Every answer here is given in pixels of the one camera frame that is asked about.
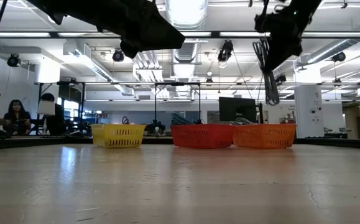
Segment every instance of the air duct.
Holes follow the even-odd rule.
[[[360,26],[358,26],[355,31],[360,31]],[[316,52],[312,53],[308,56],[307,62],[308,63],[318,63],[321,62],[327,58],[330,58],[344,50],[346,50],[349,47],[352,47],[356,44],[360,43],[360,39],[346,39],[346,40],[336,40],[320,50],[317,50]]]
[[[178,30],[202,30],[208,8],[208,0],[165,0],[168,21]],[[173,50],[173,72],[177,77],[191,78],[195,71],[198,44],[184,43]]]
[[[111,73],[99,64],[96,60],[92,59],[91,49],[87,44],[80,44],[75,40],[69,40],[63,45],[63,54],[72,55],[76,57],[79,63],[86,65],[91,71],[96,75],[105,79],[107,82],[122,82],[121,80],[114,79]],[[115,85],[122,95],[124,96],[134,96],[134,89],[128,88],[122,85]]]

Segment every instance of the computer monitor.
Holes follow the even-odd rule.
[[[235,121],[236,118],[246,118],[254,123],[257,122],[255,100],[220,97],[218,101],[220,121]]]

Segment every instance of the shirt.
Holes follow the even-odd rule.
[[[20,113],[18,118],[15,114],[6,113],[4,119],[11,121],[11,124],[3,127],[9,134],[17,132],[18,135],[25,135],[27,130],[30,130],[30,126],[25,125],[25,120],[31,119],[28,112]]]

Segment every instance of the white panel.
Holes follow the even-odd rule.
[[[295,88],[297,137],[322,137],[323,112],[320,86]]]

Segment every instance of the black object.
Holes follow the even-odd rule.
[[[122,62],[124,60],[124,54],[121,49],[116,49],[113,53],[112,59],[114,62]]]
[[[321,2],[322,0],[292,0],[289,6],[276,6],[274,13],[267,14],[269,0],[264,0],[262,14],[256,15],[254,19],[256,31],[270,32],[270,37],[267,37],[269,50],[263,72],[274,70],[292,55],[300,56],[303,51],[302,33],[311,23],[312,15]]]
[[[145,131],[147,131],[149,135],[164,134],[165,130],[166,126],[156,119],[152,120],[152,122],[145,127]]]
[[[19,54],[11,54],[11,56],[7,60],[7,64],[12,68],[20,67],[21,60],[19,58]]]
[[[144,50],[179,49],[185,37],[159,13],[155,0],[29,0],[60,25],[72,16],[121,36],[124,54],[134,58]]]
[[[122,124],[130,124],[129,118],[127,118],[126,116],[122,117]]]
[[[341,6],[341,9],[345,9],[347,7],[348,7],[347,0],[344,0],[344,4],[343,4],[343,6]]]
[[[285,74],[279,75],[279,76],[275,79],[275,81],[276,81],[277,85],[286,82],[286,75],[285,75]]]
[[[219,120],[235,121],[236,118],[246,118],[256,123],[256,101],[243,98],[219,98]]]
[[[223,47],[219,51],[218,61],[226,62],[232,56],[231,52],[234,50],[234,45],[231,40],[225,40]]]
[[[344,54],[344,52],[340,52],[333,56],[331,60],[334,62],[344,62],[346,60],[346,54]]]

